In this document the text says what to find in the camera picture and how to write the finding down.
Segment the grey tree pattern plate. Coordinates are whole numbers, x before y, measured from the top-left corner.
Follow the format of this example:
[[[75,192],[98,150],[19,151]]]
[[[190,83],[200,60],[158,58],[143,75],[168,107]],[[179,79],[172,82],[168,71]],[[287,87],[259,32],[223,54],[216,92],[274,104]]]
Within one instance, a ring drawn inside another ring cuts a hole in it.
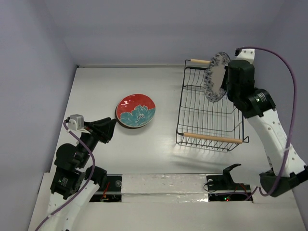
[[[225,52],[216,53],[204,74],[204,91],[208,101],[215,103],[223,98],[226,93],[224,87],[225,66],[230,62],[230,58]]]

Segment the dark teal blossom plate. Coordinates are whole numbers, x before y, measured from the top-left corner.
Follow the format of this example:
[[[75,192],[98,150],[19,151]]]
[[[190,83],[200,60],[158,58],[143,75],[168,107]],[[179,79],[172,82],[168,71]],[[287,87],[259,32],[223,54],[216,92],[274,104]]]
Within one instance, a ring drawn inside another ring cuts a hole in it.
[[[120,119],[118,118],[117,114],[115,114],[115,119],[116,119],[117,123],[124,124],[124,123],[122,123],[122,122],[120,121]],[[151,120],[148,121],[147,123],[145,123],[144,125],[146,126],[146,125],[148,125],[148,124],[150,124],[150,123],[151,123]]]

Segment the red and teal plate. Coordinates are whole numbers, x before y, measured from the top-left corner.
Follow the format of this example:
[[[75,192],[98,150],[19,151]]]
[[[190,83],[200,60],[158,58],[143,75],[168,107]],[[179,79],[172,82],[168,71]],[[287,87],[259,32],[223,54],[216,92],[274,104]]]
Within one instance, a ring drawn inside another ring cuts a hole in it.
[[[152,120],[156,105],[144,94],[132,94],[123,98],[115,109],[122,123],[130,127],[139,127]]]

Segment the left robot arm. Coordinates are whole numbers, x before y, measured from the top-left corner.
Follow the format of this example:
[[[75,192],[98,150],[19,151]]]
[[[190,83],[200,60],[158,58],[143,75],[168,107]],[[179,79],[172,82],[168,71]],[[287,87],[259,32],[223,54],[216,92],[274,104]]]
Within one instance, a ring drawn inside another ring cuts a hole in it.
[[[63,122],[77,143],[65,143],[56,151],[47,217],[39,230],[72,231],[94,194],[108,189],[107,172],[96,165],[93,151],[98,143],[111,140],[115,125],[116,120],[109,117],[85,122],[82,115],[71,115]]]

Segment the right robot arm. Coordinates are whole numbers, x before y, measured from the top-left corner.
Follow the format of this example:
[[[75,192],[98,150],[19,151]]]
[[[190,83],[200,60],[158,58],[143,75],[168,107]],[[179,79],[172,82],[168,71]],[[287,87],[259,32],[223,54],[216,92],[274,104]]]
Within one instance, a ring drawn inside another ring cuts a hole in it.
[[[223,68],[227,97],[254,128],[268,158],[270,170],[259,175],[265,193],[278,197],[307,181],[308,166],[291,145],[271,95],[255,87],[255,67],[232,60]]]

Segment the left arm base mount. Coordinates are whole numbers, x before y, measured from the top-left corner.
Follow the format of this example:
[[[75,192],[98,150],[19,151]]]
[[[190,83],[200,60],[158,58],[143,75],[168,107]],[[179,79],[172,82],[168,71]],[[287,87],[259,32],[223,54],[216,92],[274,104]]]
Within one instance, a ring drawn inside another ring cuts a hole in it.
[[[107,175],[104,188],[100,188],[90,199],[90,202],[115,203],[122,201],[122,175]]]

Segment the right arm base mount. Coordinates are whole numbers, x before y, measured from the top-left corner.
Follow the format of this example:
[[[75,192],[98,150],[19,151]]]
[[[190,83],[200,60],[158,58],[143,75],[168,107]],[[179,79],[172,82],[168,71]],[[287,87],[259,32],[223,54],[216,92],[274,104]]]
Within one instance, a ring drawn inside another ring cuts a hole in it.
[[[249,185],[227,183],[222,175],[207,175],[204,190],[209,202],[244,201],[252,193]]]

